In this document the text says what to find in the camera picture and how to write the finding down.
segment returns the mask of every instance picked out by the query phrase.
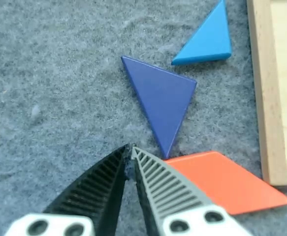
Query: screw hole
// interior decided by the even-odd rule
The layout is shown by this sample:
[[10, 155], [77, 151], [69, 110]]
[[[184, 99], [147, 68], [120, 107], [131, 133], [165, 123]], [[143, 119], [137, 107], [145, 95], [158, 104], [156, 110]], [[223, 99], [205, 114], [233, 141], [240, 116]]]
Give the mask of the screw hole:
[[215, 212], [215, 211], [207, 212], [204, 218], [209, 223], [216, 223], [216, 222], [223, 221], [223, 216], [220, 213]]
[[45, 220], [38, 220], [32, 223], [28, 229], [28, 233], [31, 236], [37, 236], [44, 233], [47, 229], [48, 223]]
[[64, 236], [80, 236], [83, 234], [84, 227], [80, 224], [71, 225], [66, 231]]
[[189, 229], [189, 225], [186, 221], [175, 220], [170, 224], [170, 229], [172, 232], [184, 232]]

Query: wooden block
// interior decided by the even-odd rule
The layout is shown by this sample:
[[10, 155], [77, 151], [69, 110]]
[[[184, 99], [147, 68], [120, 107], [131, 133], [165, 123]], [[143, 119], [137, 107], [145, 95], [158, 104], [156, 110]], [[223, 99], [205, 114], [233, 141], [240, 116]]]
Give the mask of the wooden block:
[[247, 0], [263, 178], [287, 185], [287, 0]]

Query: gray carpet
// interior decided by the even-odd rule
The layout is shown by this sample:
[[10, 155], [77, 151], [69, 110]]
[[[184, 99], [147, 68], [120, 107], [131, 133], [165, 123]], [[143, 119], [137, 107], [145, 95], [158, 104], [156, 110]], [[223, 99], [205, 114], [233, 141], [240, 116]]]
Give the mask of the gray carpet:
[[[227, 1], [230, 59], [170, 65], [216, 2], [0, 0], [0, 235], [117, 147], [160, 155], [121, 55], [198, 81], [173, 157], [217, 150], [261, 176], [246, 1]], [[287, 235], [287, 206], [236, 218]], [[146, 235], [133, 181], [116, 235]]]

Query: blue triangle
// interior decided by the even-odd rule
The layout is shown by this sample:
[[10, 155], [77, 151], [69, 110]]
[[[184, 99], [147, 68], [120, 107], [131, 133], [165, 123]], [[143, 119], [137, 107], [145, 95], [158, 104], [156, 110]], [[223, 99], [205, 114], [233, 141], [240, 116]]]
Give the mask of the blue triangle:
[[172, 65], [223, 60], [229, 58], [231, 54], [232, 45], [225, 1], [220, 0], [207, 19], [173, 59]]
[[125, 56], [122, 61], [162, 154], [168, 158], [196, 81]]

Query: wooden tray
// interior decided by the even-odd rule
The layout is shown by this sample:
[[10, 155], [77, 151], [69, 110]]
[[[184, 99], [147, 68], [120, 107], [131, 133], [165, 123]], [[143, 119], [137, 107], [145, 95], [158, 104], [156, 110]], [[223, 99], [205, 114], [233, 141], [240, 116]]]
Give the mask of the wooden tray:
[[287, 0], [247, 0], [262, 173], [287, 185]]

